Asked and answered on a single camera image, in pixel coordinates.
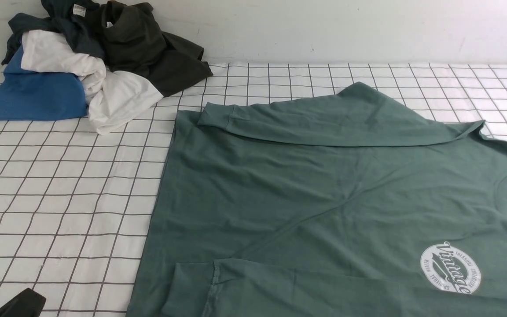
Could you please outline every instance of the white wall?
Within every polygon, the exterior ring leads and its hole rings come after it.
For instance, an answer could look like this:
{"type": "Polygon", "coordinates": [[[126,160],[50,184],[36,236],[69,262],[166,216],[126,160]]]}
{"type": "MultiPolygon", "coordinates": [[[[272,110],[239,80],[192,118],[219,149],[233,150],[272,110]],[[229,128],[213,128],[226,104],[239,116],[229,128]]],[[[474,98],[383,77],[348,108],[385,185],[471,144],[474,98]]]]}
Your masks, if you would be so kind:
{"type": "MultiPolygon", "coordinates": [[[[149,2],[208,60],[507,63],[507,0],[149,2]]],[[[0,0],[0,60],[17,12],[44,16],[39,0],[0,0]]]]}

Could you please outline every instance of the pile of clothes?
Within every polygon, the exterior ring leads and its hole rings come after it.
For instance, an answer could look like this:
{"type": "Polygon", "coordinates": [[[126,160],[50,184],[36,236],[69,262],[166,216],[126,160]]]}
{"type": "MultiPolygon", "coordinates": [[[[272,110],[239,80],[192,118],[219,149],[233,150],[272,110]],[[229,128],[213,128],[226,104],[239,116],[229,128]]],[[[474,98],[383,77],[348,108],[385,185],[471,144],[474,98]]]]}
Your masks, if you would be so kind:
{"type": "Polygon", "coordinates": [[[41,0],[9,21],[0,120],[88,116],[99,134],[212,76],[204,49],[163,32],[148,3],[41,0]]]}

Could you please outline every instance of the black grid line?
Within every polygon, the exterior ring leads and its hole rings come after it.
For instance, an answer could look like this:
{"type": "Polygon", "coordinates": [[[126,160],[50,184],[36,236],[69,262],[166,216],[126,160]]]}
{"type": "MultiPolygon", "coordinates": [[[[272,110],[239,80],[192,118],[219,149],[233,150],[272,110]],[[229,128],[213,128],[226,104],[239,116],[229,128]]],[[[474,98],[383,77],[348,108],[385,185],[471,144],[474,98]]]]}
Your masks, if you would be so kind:
{"type": "MultiPolygon", "coordinates": [[[[475,75],[475,78],[477,78],[477,74],[474,72],[474,70],[472,70],[472,69],[471,69],[471,71],[472,71],[472,72],[473,72],[473,74],[475,75]]],[[[489,92],[486,90],[485,85],[482,83],[482,81],[480,81],[480,80],[479,80],[479,82],[481,83],[481,87],[483,88],[483,90],[485,91],[485,93],[486,93],[488,96],[490,96],[489,92]]],[[[464,90],[464,91],[465,91],[465,94],[467,94],[467,97],[469,97],[469,98],[470,98],[470,96],[469,96],[469,92],[467,92],[467,90],[464,90]]],[[[491,133],[492,135],[494,135],[494,134],[495,134],[494,132],[492,132],[492,131],[490,130],[490,127],[489,127],[489,126],[486,126],[486,128],[488,129],[488,131],[490,131],[490,133],[491,133]]]]}
{"type": "MultiPolygon", "coordinates": [[[[143,154],[144,154],[144,152],[142,151],[142,153],[140,154],[140,160],[142,159],[143,154]]],[[[138,164],[138,167],[136,168],[136,174],[138,174],[139,169],[140,169],[140,163],[138,164]]],[[[130,188],[129,195],[132,194],[133,190],[134,190],[134,182],[132,183],[132,186],[130,188]]],[[[109,260],[107,261],[107,267],[105,268],[105,273],[103,274],[102,284],[101,284],[101,287],[99,288],[99,293],[97,295],[97,300],[95,301],[95,310],[97,310],[97,306],[99,305],[99,299],[101,299],[101,292],[103,291],[103,285],[105,283],[105,280],[107,279],[107,274],[109,272],[109,266],[110,266],[110,263],[111,263],[111,258],[113,257],[113,252],[114,252],[115,245],[117,243],[118,234],[121,233],[122,221],[125,219],[126,209],[129,206],[129,202],[130,202],[130,197],[129,197],[129,199],[126,200],[125,210],[122,213],[121,221],[120,221],[120,223],[118,225],[118,229],[117,229],[117,234],[115,235],[114,240],[113,240],[113,246],[111,247],[111,252],[110,252],[110,255],[109,255],[109,260]]]]}
{"type": "MultiPolygon", "coordinates": [[[[361,78],[360,80],[369,83],[372,80],[371,85],[374,85],[376,89],[391,94],[397,100],[402,100],[407,107],[417,110],[420,114],[440,120],[441,118],[435,118],[435,111],[439,113],[446,111],[446,114],[451,112],[455,115],[457,121],[463,121],[467,115],[474,116],[474,118],[486,116],[489,125],[501,124],[501,128],[505,128],[504,125],[507,125],[507,116],[504,116],[507,115],[507,108],[500,106],[501,104],[507,106],[507,94],[504,93],[507,92],[505,85],[507,80],[503,80],[504,77],[507,77],[507,65],[473,66],[421,63],[396,65],[321,64],[317,66],[282,64],[273,66],[273,64],[265,63],[239,65],[227,63],[211,66],[215,76],[194,85],[192,89],[187,90],[189,94],[183,92],[162,99],[161,102],[151,107],[147,116],[135,119],[134,125],[129,131],[125,128],[124,131],[112,133],[109,137],[97,138],[88,128],[87,118],[64,125],[57,122],[39,124],[32,121],[24,124],[0,123],[0,179],[10,184],[14,182],[20,184],[15,191],[10,189],[0,191],[0,241],[18,239],[16,249],[9,247],[9,256],[0,252],[0,261],[8,263],[6,267],[1,268],[2,274],[10,274],[14,261],[41,261],[44,267],[45,263],[55,263],[55,261],[62,259],[62,261],[70,261],[73,265],[72,271],[68,271],[63,280],[52,281],[46,276],[42,278],[44,273],[42,269],[39,269],[36,275],[32,275],[28,281],[8,281],[5,280],[5,277],[0,278],[0,296],[2,287],[7,284],[31,283],[35,288],[37,285],[56,284],[61,285],[60,291],[64,291],[64,293],[55,295],[55,302],[60,306],[48,307],[44,311],[57,315],[67,312],[92,313],[92,315],[96,315],[96,313],[125,313],[125,308],[122,307],[115,306],[115,309],[110,309],[109,305],[113,305],[113,303],[110,303],[110,299],[106,298],[106,289],[110,291],[110,287],[126,288],[132,283],[125,283],[125,280],[117,280],[123,282],[117,283],[107,279],[107,274],[111,271],[114,261],[136,261],[136,263],[139,261],[140,255],[124,250],[123,247],[129,244],[123,245],[123,243],[143,241],[147,236],[146,231],[142,231],[140,227],[138,229],[130,227],[130,221],[145,221],[151,216],[153,202],[155,202],[157,195],[155,192],[146,190],[143,186],[157,185],[161,182],[161,171],[158,169],[165,163],[165,155],[167,155],[167,148],[169,148],[168,141],[173,133],[171,129],[175,124],[175,112],[184,107],[193,107],[190,109],[202,111],[205,102],[226,104],[227,100],[230,100],[227,97],[231,96],[238,97],[233,100],[240,100],[241,103],[245,100],[245,104],[239,104],[239,106],[259,102],[258,100],[254,101],[255,98],[265,98],[269,102],[294,100],[300,97],[295,95],[298,92],[295,90],[296,88],[304,89],[305,96],[309,95],[308,87],[312,90],[313,96],[316,96],[316,89],[319,88],[331,88],[334,92],[338,92],[343,86],[354,82],[353,71],[356,71],[362,74],[362,76],[358,76],[361,78]],[[308,76],[303,73],[304,70],[308,70],[308,76]],[[492,76],[487,70],[505,76],[502,78],[501,76],[492,76]],[[319,78],[329,78],[331,83],[326,84],[325,80],[319,78]],[[412,83],[408,84],[411,79],[414,79],[418,84],[415,86],[412,86],[412,83]],[[496,86],[499,82],[505,89],[501,89],[502,94],[493,94],[492,88],[484,85],[485,81],[493,82],[496,86]],[[260,90],[259,87],[262,86],[267,86],[267,90],[265,88],[260,90]],[[416,95],[409,95],[407,92],[403,95],[404,88],[415,88],[416,95]],[[434,94],[428,94],[428,96],[433,98],[426,98],[424,89],[429,88],[438,88],[442,92],[430,91],[434,94]],[[469,89],[477,89],[475,96],[479,98],[471,99],[472,96],[468,94],[469,89]],[[244,94],[235,93],[238,90],[242,90],[244,94]],[[186,100],[184,97],[188,96],[192,98],[186,100]],[[446,100],[449,106],[447,109],[433,107],[432,99],[446,100]],[[492,108],[477,107],[477,102],[489,105],[491,101],[495,105],[492,108]],[[459,106],[463,103],[466,103],[467,107],[470,103],[470,108],[459,106]],[[61,170],[58,174],[62,164],[65,164],[66,167],[72,166],[72,168],[61,170]],[[28,168],[23,171],[24,175],[20,175],[20,173],[6,174],[4,170],[7,166],[27,166],[28,168]],[[31,174],[30,171],[35,170],[37,166],[52,166],[54,170],[49,171],[48,176],[45,173],[31,174]],[[92,173],[91,166],[103,170],[92,173]],[[71,187],[64,191],[50,191],[49,188],[54,181],[71,184],[71,187]],[[23,192],[21,188],[25,182],[40,182],[41,184],[48,182],[48,184],[46,187],[41,187],[40,192],[23,192]],[[111,201],[115,202],[115,208],[110,207],[112,206],[111,201]],[[3,221],[8,214],[24,219],[24,224],[22,224],[24,231],[16,233],[5,229],[6,225],[3,221]],[[44,231],[31,230],[36,224],[34,221],[37,218],[34,217],[40,216],[56,217],[56,223],[52,224],[56,227],[55,232],[45,233],[44,231]],[[63,227],[66,225],[65,221],[68,217],[86,219],[84,221],[87,223],[80,223],[80,225],[87,225],[87,228],[83,227],[83,230],[78,231],[64,230],[63,227]],[[97,219],[114,219],[114,221],[106,229],[97,227],[92,229],[97,225],[97,219]],[[48,241],[48,245],[45,246],[48,247],[48,250],[35,252],[34,249],[32,251],[28,248],[24,249],[23,246],[29,246],[27,239],[48,241]],[[56,247],[60,247],[60,241],[69,241],[69,239],[80,241],[72,252],[62,256],[54,251],[56,247]],[[106,249],[102,253],[87,253],[84,248],[90,243],[89,239],[105,239],[109,241],[107,243],[110,244],[107,244],[107,247],[110,249],[106,249]],[[102,278],[99,277],[95,281],[86,280],[84,277],[74,279],[74,274],[76,276],[78,274],[76,269],[82,268],[81,263],[87,263],[86,261],[89,261],[88,263],[104,263],[102,278]],[[94,285],[95,293],[91,295],[97,300],[93,307],[85,309],[86,307],[66,305],[64,301],[67,299],[68,290],[77,287],[76,285],[94,285]]],[[[495,138],[507,138],[507,128],[506,131],[500,132],[491,132],[491,134],[495,138]]],[[[84,274],[88,274],[88,271],[82,271],[82,275],[84,274]]]]}
{"type": "MultiPolygon", "coordinates": [[[[40,150],[42,150],[42,147],[38,150],[36,157],[38,157],[38,155],[40,155],[40,150]]],[[[29,171],[27,172],[27,175],[28,175],[28,173],[30,173],[30,171],[31,171],[31,169],[32,169],[32,167],[33,167],[33,165],[34,165],[34,164],[31,164],[31,165],[30,165],[30,167],[29,167],[29,171]]],[[[4,169],[5,169],[5,167],[1,169],[0,176],[1,176],[1,174],[2,174],[2,172],[3,172],[3,170],[4,170],[4,169]]],[[[21,184],[20,184],[20,186],[18,186],[16,194],[18,194],[18,192],[21,190],[21,187],[22,187],[22,185],[25,183],[25,180],[26,180],[26,178],[25,178],[25,179],[23,179],[23,180],[22,180],[22,182],[21,182],[21,184]]],[[[6,213],[3,213],[3,214],[1,215],[1,218],[0,218],[0,225],[1,225],[2,221],[4,220],[4,216],[5,216],[5,214],[6,214],[6,213]]],[[[26,233],[27,233],[27,232],[28,232],[28,230],[30,229],[30,225],[32,224],[33,218],[34,218],[34,214],[30,217],[29,225],[28,225],[28,227],[27,227],[27,229],[26,229],[26,231],[25,231],[25,234],[22,236],[21,242],[19,243],[19,245],[18,245],[18,247],[17,247],[17,250],[15,251],[15,254],[14,254],[14,256],[12,257],[12,259],[11,259],[11,261],[10,261],[10,263],[9,263],[9,266],[7,267],[7,270],[5,271],[5,274],[4,274],[3,278],[2,278],[2,280],[0,281],[0,289],[1,289],[1,285],[2,285],[3,281],[5,280],[5,277],[6,277],[6,276],[7,276],[7,274],[9,273],[9,269],[11,269],[11,266],[13,265],[13,261],[16,259],[16,257],[15,257],[15,256],[17,255],[17,252],[18,252],[18,250],[20,249],[20,247],[21,247],[21,245],[22,245],[22,242],[23,242],[23,241],[24,241],[24,239],[25,239],[26,233]]]]}
{"type": "MultiPolygon", "coordinates": [[[[431,70],[431,72],[433,73],[433,76],[434,76],[434,78],[435,78],[435,81],[437,81],[437,84],[439,84],[439,87],[441,87],[441,83],[439,82],[439,79],[437,78],[437,76],[435,76],[435,73],[433,72],[433,70],[431,70]]],[[[443,96],[445,97],[445,99],[447,99],[447,100],[448,100],[449,107],[450,107],[450,108],[451,108],[451,110],[453,111],[453,114],[455,115],[455,118],[457,118],[457,121],[461,122],[461,119],[459,119],[459,116],[457,116],[457,112],[455,112],[455,109],[453,108],[453,105],[451,104],[451,102],[449,102],[449,98],[447,98],[447,94],[445,93],[445,90],[443,90],[443,88],[440,88],[440,89],[441,89],[441,92],[443,92],[443,96]]]]}
{"type": "Polygon", "coordinates": [[[306,66],[308,66],[308,77],[310,78],[310,88],[312,89],[312,97],[314,98],[314,85],[312,84],[312,77],[310,76],[310,65],[307,64],[306,66]]]}

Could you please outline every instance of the t-shirt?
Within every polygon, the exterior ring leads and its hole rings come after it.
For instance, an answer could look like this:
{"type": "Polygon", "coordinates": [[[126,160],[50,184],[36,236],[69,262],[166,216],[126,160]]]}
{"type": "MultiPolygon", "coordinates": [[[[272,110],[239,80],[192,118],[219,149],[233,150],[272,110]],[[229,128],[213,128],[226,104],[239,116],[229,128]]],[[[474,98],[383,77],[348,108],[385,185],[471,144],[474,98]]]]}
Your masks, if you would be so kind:
{"type": "Polygon", "coordinates": [[[144,2],[127,6],[110,0],[88,11],[84,21],[105,50],[112,72],[137,74],[162,94],[171,96],[213,75],[202,62],[204,49],[189,40],[163,32],[144,2]]]}
{"type": "Polygon", "coordinates": [[[129,317],[507,316],[507,142],[354,84],[179,111],[129,317]]]}
{"type": "Polygon", "coordinates": [[[8,64],[21,47],[22,35],[31,30],[45,30],[64,34],[73,52],[105,58],[105,52],[83,16],[99,8],[92,0],[40,0],[48,12],[47,18],[19,13],[9,21],[13,34],[7,41],[7,53],[2,65],[8,64]]]}

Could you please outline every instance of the grid pattern surface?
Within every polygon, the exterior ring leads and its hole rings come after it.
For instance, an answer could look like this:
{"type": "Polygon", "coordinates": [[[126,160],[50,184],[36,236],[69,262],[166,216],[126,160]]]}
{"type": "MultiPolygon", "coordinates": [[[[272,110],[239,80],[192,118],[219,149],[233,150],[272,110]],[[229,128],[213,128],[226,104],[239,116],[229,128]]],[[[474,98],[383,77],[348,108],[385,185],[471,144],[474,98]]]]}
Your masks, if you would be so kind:
{"type": "Polygon", "coordinates": [[[42,317],[125,315],[177,110],[324,96],[360,81],[431,120],[484,119],[485,134],[507,140],[507,65],[211,68],[214,77],[107,136],[87,118],[0,121],[0,307],[31,287],[48,299],[42,317]]]}

